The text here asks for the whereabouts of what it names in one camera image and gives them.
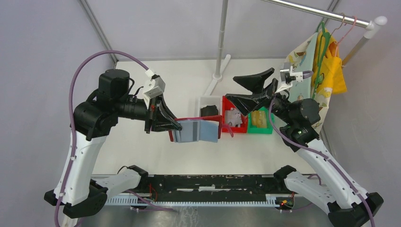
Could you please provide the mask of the red leather card holder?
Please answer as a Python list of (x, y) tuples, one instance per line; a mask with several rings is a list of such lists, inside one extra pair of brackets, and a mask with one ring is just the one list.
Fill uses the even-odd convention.
[(234, 132), (225, 124), (221, 115), (204, 117), (178, 118), (176, 121), (182, 126), (181, 130), (169, 131), (169, 139), (175, 143), (214, 142), (221, 138), (223, 129), (227, 129), (231, 137)]

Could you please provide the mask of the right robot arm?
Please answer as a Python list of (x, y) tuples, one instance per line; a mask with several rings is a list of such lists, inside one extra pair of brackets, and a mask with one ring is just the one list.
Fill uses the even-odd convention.
[(271, 68), (258, 74), (235, 76), (233, 80), (250, 94), (226, 94), (226, 99), (244, 115), (265, 107), (268, 116), (281, 119), (285, 125), (275, 127), (275, 132), (324, 182), (319, 185), (295, 168), (285, 166), (274, 174), (274, 189), (279, 193), (290, 190), (308, 199), (325, 212), (335, 227), (360, 227), (367, 222), (374, 226), (374, 216), (384, 202), (381, 195), (360, 186), (325, 147), (313, 128), (320, 120), (318, 103), (311, 98), (289, 100), (293, 83), (303, 82), (313, 72), (283, 70), (279, 79), (265, 85), (273, 73)]

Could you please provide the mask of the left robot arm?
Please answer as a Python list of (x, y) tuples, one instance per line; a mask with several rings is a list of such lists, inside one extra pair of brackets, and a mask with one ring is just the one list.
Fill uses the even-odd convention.
[(146, 75), (143, 97), (138, 98), (131, 94), (134, 80), (127, 71), (107, 70), (99, 76), (98, 88), (75, 108), (62, 176), (56, 188), (44, 195), (49, 204), (62, 206), (67, 217), (93, 216), (109, 198), (148, 188), (148, 174), (137, 166), (101, 180), (91, 177), (99, 151), (120, 118), (143, 121), (146, 133), (182, 129), (165, 103), (165, 82), (150, 70)]

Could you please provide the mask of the gold cards stack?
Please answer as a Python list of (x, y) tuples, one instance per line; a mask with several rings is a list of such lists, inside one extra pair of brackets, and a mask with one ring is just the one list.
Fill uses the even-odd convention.
[(267, 117), (266, 112), (263, 110), (253, 111), (251, 112), (251, 123), (253, 126), (257, 128), (267, 128)]

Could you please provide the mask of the white cards stack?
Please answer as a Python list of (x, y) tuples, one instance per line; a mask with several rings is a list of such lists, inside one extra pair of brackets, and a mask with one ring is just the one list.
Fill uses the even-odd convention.
[(225, 124), (231, 127), (239, 127), (243, 123), (242, 114), (236, 108), (225, 110)]

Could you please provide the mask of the black cards stack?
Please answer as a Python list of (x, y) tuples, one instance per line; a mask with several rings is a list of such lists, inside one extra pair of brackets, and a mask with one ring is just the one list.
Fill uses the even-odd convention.
[(200, 117), (219, 115), (219, 110), (216, 105), (207, 105), (200, 109)]

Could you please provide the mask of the red plastic bin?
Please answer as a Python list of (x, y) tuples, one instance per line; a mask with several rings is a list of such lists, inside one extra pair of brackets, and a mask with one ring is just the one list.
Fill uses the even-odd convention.
[(228, 125), (233, 133), (247, 133), (248, 117), (241, 114), (225, 96), (222, 96), (222, 114), (223, 123)]

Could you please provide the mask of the green plastic bin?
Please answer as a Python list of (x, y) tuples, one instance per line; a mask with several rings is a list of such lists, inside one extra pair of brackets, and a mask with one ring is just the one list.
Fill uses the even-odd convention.
[(247, 133), (251, 134), (272, 134), (273, 127), (268, 118), (268, 109), (262, 107), (252, 111), (248, 115)]

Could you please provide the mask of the white plastic bin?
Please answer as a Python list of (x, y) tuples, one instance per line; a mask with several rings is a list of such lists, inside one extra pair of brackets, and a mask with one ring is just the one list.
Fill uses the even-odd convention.
[(196, 116), (223, 116), (221, 96), (200, 96), (196, 102)]

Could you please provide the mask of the patterned cream cloth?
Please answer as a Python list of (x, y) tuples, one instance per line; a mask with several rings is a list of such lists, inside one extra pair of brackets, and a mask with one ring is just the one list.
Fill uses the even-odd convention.
[[(294, 72), (315, 71), (313, 62), (316, 52), (318, 34), (314, 33), (306, 41), (296, 47), (285, 59), (293, 67)], [(317, 133), (323, 128), (323, 122), (329, 110), (329, 101), (332, 89), (328, 87), (322, 88), (320, 91), (314, 90), (313, 78), (309, 77), (302, 82), (293, 82), (293, 86), (289, 89), (289, 101), (297, 101), (306, 98), (312, 98), (319, 104), (320, 121), (313, 125)]]

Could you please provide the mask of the yellow garment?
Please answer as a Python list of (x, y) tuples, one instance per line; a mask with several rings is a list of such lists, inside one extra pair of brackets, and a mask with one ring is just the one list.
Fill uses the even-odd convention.
[[(319, 32), (317, 36), (315, 53), (314, 53), (314, 62), (313, 62), (313, 76), (311, 82), (311, 90), (313, 89), (314, 82), (313, 80), (316, 77), (317, 70), (317, 54), (318, 54), (318, 40), (320, 39), (322, 33)], [(341, 94), (347, 92), (347, 86), (344, 79), (343, 71), (342, 71), (342, 59), (339, 57), (334, 57), (335, 52), (335, 38), (331, 37), (329, 42), (329, 47), (323, 57), (323, 63), (321, 72), (324, 75), (324, 80), (321, 85), (318, 86), (317, 92), (320, 93), (322, 89), (331, 89), (331, 94)]]

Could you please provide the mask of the green hanger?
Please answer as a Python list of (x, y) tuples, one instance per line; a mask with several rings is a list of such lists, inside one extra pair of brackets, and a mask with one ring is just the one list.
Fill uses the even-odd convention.
[(325, 56), (325, 53), (329, 47), (329, 42), (330, 42), (330, 38), (331, 38), (331, 34), (330, 32), (328, 32), (325, 28), (325, 23), (321, 22), (319, 24), (319, 26), (317, 27), (317, 32), (321, 31), (322, 35), (320, 37), (320, 39), (318, 40), (318, 54), (317, 54), (317, 70), (316, 70), (316, 77), (313, 80), (314, 82), (314, 86), (311, 94), (311, 98), (314, 99), (315, 97), (317, 97), (317, 89), (318, 86), (321, 85), (323, 83), (324, 80), (324, 75), (321, 72), (321, 68), (322, 68), (322, 63), (323, 63), (323, 57)]

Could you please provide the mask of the pink hanger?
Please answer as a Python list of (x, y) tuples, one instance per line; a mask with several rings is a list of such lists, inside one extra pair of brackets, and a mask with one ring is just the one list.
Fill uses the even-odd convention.
[(353, 18), (354, 18), (354, 21), (353, 21), (353, 23), (352, 23), (352, 26), (350, 27), (350, 29), (347, 31), (347, 33), (340, 39), (340, 40), (338, 40), (338, 41), (336, 41), (335, 42), (335, 52), (334, 52), (334, 57), (339, 57), (339, 55), (338, 55), (338, 49), (339, 49), (339, 45), (340, 45), (340, 43), (342, 42), (342, 40), (350, 33), (350, 31), (355, 27), (355, 25), (356, 25), (356, 22), (357, 22), (357, 17), (356, 16), (353, 16)]

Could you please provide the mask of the small circuit board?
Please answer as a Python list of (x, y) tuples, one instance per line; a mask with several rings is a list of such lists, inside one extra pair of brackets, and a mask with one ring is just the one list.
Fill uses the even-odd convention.
[(275, 202), (278, 205), (278, 210), (281, 211), (289, 211), (292, 210), (295, 204), (295, 198), (288, 198)]

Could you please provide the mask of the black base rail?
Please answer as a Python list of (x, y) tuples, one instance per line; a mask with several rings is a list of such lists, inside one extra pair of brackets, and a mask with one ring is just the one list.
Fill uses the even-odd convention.
[(157, 202), (249, 202), (292, 192), (272, 175), (148, 175), (135, 192)]

